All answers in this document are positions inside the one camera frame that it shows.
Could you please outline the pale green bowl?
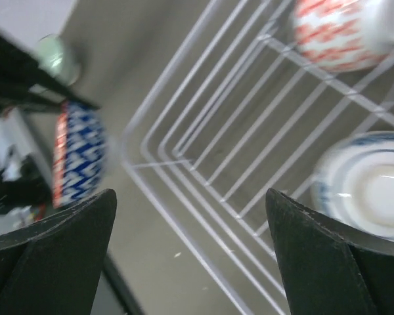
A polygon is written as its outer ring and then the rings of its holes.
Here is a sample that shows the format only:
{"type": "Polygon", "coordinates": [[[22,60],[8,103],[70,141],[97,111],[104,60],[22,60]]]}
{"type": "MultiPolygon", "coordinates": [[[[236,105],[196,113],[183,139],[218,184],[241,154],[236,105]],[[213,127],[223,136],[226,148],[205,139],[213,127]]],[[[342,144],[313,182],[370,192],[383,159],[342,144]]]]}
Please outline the pale green bowl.
{"type": "Polygon", "coordinates": [[[73,85],[80,76],[81,65],[74,51],[57,34],[40,39],[34,48],[39,67],[63,85],[73,85]]]}

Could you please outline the white wire dish rack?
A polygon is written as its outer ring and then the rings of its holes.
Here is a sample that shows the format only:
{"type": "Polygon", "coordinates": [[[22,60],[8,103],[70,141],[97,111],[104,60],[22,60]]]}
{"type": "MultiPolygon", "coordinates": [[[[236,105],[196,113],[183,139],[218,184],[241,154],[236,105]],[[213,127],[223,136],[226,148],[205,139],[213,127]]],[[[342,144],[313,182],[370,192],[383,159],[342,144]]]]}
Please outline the white wire dish rack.
{"type": "Polygon", "coordinates": [[[337,141],[394,131],[394,49],[332,74],[297,51],[292,1],[198,1],[181,44],[123,131],[122,164],[227,297],[288,314],[265,210],[274,188],[313,206],[337,141]]]}

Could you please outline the blue white floral bowl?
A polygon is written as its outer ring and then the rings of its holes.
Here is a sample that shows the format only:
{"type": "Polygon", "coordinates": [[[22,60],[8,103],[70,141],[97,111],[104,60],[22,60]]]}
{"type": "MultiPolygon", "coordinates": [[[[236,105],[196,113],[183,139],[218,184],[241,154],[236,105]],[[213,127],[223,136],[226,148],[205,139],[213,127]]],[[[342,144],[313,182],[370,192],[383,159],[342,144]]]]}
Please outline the blue white floral bowl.
{"type": "Polygon", "coordinates": [[[315,209],[394,242],[394,131],[347,137],[322,154],[312,174],[315,209]]]}

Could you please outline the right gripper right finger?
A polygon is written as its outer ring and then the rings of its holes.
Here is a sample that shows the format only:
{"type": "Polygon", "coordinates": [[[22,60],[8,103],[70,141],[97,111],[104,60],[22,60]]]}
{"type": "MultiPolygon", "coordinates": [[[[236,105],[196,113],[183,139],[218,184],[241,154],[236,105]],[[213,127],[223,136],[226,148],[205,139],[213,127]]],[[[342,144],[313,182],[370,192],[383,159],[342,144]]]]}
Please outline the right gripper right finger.
{"type": "Polygon", "coordinates": [[[272,188],[265,207],[292,314],[394,314],[394,242],[272,188]]]}

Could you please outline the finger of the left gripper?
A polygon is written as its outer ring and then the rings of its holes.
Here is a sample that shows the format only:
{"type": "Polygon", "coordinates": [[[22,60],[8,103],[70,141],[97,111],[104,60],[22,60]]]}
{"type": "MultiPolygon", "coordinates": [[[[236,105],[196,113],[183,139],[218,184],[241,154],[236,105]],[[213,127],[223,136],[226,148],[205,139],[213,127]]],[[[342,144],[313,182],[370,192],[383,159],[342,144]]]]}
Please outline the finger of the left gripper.
{"type": "Polygon", "coordinates": [[[87,109],[99,109],[52,78],[39,68],[38,61],[32,56],[0,35],[0,112],[16,106],[26,112],[60,113],[62,103],[30,91],[34,85],[62,95],[64,100],[78,102],[87,109]]]}

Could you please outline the red geometric pattern bowl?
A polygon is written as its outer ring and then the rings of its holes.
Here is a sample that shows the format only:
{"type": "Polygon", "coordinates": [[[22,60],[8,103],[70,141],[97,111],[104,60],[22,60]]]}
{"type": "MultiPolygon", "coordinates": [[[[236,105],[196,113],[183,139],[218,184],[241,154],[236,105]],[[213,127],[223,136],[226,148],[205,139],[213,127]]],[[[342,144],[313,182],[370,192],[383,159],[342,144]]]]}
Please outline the red geometric pattern bowl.
{"type": "Polygon", "coordinates": [[[107,153],[107,134],[96,111],[64,101],[56,122],[53,206],[66,207],[92,194],[103,178],[107,153]]]}

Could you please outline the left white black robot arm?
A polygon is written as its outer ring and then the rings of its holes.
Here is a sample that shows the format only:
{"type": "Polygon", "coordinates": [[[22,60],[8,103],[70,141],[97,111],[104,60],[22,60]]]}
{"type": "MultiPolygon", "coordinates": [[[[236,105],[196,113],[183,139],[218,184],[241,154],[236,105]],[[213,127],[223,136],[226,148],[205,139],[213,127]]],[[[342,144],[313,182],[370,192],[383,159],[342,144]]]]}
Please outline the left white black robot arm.
{"type": "MultiPolygon", "coordinates": [[[[33,92],[34,85],[41,85],[88,110],[98,110],[97,105],[76,95],[42,70],[34,57],[0,35],[0,118],[7,117],[15,108],[28,113],[62,112],[61,101],[33,92]]],[[[16,148],[10,146],[0,165],[0,215],[16,207],[46,205],[50,201],[51,189],[35,166],[33,156],[18,157],[16,148]]]]}

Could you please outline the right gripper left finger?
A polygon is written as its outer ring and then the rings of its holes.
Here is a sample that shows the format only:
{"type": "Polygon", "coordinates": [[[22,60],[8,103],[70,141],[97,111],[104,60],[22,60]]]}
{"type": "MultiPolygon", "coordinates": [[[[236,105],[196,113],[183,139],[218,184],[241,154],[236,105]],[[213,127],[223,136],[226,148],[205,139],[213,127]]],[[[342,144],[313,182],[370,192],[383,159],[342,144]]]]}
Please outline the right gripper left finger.
{"type": "Polygon", "coordinates": [[[116,209],[106,189],[0,235],[0,314],[90,314],[116,209]]]}

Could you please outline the red floral bowl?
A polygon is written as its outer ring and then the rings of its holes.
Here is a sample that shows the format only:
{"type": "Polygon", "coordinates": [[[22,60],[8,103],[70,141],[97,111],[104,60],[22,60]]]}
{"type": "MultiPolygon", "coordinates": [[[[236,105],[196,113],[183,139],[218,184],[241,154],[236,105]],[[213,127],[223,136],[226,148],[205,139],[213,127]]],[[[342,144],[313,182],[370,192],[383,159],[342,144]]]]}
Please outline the red floral bowl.
{"type": "Polygon", "coordinates": [[[296,1],[295,45],[329,72],[377,66],[394,49],[394,0],[296,1]]]}

